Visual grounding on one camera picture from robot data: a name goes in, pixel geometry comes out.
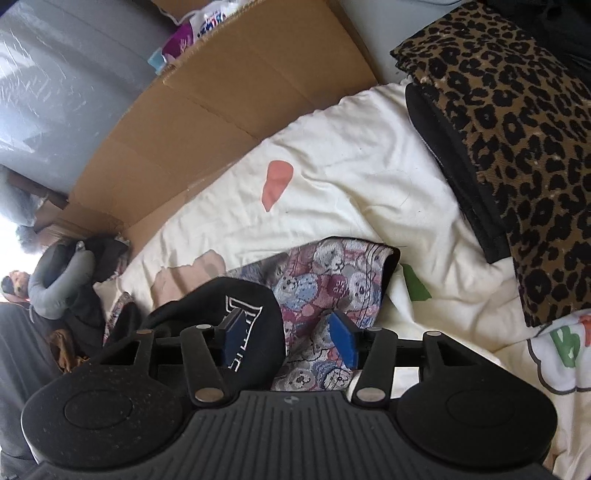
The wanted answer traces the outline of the black shorts with bear lining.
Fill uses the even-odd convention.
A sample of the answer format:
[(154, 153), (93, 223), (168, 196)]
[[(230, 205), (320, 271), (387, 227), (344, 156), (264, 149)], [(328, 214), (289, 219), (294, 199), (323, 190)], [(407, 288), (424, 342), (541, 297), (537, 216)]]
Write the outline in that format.
[(156, 274), (148, 290), (151, 313), (140, 312), (136, 295), (122, 294), (105, 343), (141, 328), (173, 341), (188, 327), (216, 326), (242, 308), (233, 394), (344, 390), (352, 370), (332, 344), (329, 314), (341, 311), (356, 326), (373, 327), (400, 256), (388, 245), (330, 237), (228, 270), (221, 254), (209, 250), (190, 265)]

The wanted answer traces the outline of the black garment under pillow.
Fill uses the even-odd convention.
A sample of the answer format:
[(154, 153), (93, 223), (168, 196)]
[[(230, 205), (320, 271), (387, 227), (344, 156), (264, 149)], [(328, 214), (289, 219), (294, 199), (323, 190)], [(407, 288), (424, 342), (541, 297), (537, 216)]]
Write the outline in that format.
[(127, 252), (126, 243), (107, 235), (77, 241), (73, 247), (74, 255), (83, 254), (84, 272), (89, 273), (85, 274), (81, 286), (67, 300), (62, 320), (82, 356), (91, 357), (102, 349), (105, 316), (94, 284), (111, 278), (120, 258)]

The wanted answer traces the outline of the brown t-shirt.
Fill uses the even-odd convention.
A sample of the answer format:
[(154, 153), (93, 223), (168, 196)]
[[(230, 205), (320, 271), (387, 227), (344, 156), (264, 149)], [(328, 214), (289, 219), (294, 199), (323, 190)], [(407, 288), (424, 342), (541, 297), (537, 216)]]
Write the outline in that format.
[(86, 361), (85, 357), (78, 355), (71, 334), (65, 329), (53, 331), (48, 343), (54, 360), (64, 373), (71, 373)]

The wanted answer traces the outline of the grey neck pillow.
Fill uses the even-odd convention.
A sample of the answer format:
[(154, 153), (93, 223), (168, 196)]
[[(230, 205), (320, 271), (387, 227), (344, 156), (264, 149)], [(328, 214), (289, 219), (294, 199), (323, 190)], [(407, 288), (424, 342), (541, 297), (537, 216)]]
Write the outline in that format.
[(49, 320), (60, 319), (94, 272), (95, 257), (81, 240), (57, 242), (42, 255), (28, 285), (30, 304)]

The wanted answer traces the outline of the dark grey pillow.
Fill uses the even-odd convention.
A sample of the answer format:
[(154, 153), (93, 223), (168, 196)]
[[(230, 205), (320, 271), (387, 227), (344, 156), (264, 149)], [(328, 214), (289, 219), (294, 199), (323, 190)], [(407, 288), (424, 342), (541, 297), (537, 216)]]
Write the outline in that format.
[(21, 413), (29, 398), (61, 375), (47, 333), (26, 307), (1, 305), (1, 476), (16, 478), (36, 465), (23, 436)]

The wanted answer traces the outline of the cream bear print bedsheet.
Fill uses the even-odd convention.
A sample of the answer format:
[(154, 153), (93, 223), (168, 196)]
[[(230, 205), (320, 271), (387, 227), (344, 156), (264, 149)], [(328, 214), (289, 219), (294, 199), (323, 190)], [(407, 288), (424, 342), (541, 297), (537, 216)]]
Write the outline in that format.
[(346, 98), (264, 140), (95, 290), (113, 327), (125, 292), (153, 311), (148, 290), (163, 268), (213, 250), (233, 270), (330, 237), (399, 249), (374, 325), (412, 339), (440, 330), (542, 390), (558, 413), (547, 466), (589, 477), (590, 311), (525, 324), (512, 260), (486, 261), (401, 86)]

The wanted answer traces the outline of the small teddy bear toy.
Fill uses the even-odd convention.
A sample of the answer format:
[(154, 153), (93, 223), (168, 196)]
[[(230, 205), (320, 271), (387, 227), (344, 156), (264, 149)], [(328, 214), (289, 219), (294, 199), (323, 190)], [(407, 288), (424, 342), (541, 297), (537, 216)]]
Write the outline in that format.
[(1, 279), (1, 293), (9, 303), (27, 303), (29, 301), (30, 275), (23, 271), (12, 271)]

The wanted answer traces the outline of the black folded garment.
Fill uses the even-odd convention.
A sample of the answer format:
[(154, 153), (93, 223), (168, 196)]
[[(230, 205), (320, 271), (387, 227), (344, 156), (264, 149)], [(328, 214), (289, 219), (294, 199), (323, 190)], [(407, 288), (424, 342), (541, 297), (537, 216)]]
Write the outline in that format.
[(505, 226), (490, 191), (477, 181), (460, 134), (433, 102), (411, 84), (405, 98), (410, 120), (434, 155), (456, 196), (459, 207), (483, 250), (493, 264), (511, 256)]

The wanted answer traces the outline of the white plastic bag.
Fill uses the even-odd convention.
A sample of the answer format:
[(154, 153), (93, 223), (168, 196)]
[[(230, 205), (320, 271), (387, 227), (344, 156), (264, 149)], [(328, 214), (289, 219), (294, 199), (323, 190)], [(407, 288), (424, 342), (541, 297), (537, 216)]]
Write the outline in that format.
[(1, 215), (16, 225), (16, 236), (26, 254), (40, 250), (38, 234), (34, 226), (37, 211), (45, 199), (13, 185), (10, 170), (1, 166)]

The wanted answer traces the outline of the leopard print folded garment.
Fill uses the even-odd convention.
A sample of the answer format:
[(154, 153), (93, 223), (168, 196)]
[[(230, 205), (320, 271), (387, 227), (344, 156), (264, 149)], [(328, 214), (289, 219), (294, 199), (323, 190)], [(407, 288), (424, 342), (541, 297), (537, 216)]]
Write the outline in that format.
[(525, 321), (590, 305), (590, 92), (479, 1), (401, 42), (401, 71), (460, 134), (505, 226)]

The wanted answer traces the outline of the detergent bottle teal cap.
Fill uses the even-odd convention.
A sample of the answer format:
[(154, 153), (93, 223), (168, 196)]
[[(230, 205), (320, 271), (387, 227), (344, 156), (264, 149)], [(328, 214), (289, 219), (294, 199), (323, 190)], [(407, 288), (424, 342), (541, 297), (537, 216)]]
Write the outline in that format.
[(161, 48), (157, 48), (148, 58), (148, 64), (153, 68), (156, 75), (160, 75), (167, 66), (167, 60)]

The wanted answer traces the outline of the brown cardboard sheet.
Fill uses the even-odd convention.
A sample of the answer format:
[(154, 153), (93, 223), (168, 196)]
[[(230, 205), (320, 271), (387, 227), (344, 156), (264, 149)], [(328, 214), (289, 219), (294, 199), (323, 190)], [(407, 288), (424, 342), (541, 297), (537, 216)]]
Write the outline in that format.
[(260, 141), (376, 84), (337, 2), (249, 3), (139, 96), (41, 237), (118, 234), (139, 251)]

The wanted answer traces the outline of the grey plastic wrapped mattress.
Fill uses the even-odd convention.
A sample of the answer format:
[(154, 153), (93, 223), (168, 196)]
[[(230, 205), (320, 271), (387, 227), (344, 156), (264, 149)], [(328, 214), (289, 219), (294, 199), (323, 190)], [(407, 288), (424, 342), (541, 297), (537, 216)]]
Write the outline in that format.
[(2, 165), (69, 193), (173, 30), (150, 1), (2, 3)]

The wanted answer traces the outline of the purple white refill pouch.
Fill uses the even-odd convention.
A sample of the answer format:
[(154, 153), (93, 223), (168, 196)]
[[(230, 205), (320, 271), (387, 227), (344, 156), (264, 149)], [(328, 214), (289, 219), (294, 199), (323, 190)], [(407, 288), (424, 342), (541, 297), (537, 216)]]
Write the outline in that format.
[(174, 21), (176, 31), (160, 48), (163, 61), (176, 60), (185, 50), (204, 35), (216, 29), (230, 16), (249, 4), (249, 1), (212, 1), (201, 9), (193, 9)]

